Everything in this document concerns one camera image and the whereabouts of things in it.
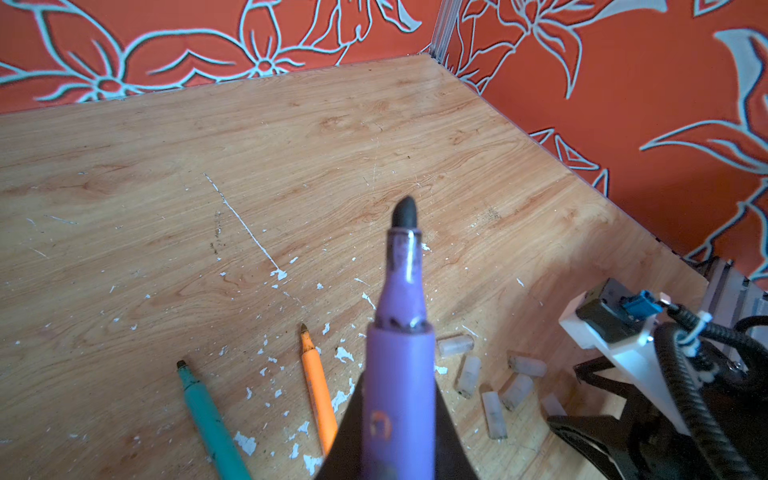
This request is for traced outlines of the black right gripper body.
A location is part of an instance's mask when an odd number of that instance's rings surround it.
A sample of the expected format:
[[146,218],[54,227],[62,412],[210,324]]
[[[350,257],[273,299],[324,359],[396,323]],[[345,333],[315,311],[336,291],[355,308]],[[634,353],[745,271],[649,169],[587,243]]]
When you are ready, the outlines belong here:
[[767,392],[735,389],[720,377],[707,384],[685,363],[659,363],[687,435],[640,391],[630,445],[643,475],[653,479],[765,479]]

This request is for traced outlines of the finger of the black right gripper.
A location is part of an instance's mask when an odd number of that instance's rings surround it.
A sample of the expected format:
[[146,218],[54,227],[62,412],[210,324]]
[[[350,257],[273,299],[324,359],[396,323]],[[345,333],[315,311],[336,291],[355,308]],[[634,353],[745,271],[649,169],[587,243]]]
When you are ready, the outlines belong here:
[[635,479],[629,430],[610,415],[549,416],[552,433],[579,452],[606,479]]
[[583,383],[612,393],[624,399],[630,399],[639,390],[631,383],[613,380],[600,375],[600,372],[615,369],[616,366],[605,356],[588,360],[573,367],[576,378]]

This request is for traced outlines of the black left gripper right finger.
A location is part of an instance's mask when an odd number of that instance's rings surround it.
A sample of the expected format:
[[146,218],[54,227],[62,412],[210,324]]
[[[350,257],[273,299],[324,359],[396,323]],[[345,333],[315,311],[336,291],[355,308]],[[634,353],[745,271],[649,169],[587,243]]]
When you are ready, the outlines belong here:
[[477,480],[438,385],[435,385],[435,478]]

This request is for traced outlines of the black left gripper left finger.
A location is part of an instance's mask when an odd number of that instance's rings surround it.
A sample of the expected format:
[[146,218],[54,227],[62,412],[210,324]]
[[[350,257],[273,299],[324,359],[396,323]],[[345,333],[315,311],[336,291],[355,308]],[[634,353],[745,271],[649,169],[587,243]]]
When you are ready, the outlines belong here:
[[362,471],[362,416],[364,398],[362,372],[339,426],[329,455],[315,480],[357,480]]

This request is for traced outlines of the purple marker pen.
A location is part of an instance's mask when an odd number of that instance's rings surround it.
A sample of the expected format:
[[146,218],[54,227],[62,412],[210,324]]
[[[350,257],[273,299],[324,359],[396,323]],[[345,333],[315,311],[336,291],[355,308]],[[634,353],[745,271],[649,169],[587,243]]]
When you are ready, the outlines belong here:
[[435,331],[427,319],[415,200],[395,206],[384,284],[366,340],[361,475],[435,476]]

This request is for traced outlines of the green marker pen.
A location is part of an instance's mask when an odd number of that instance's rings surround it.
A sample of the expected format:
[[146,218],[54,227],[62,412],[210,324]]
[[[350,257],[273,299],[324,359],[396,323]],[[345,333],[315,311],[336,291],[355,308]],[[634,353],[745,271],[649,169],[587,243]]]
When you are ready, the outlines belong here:
[[184,360],[179,360],[176,367],[184,401],[219,478],[251,479],[205,385],[195,377]]

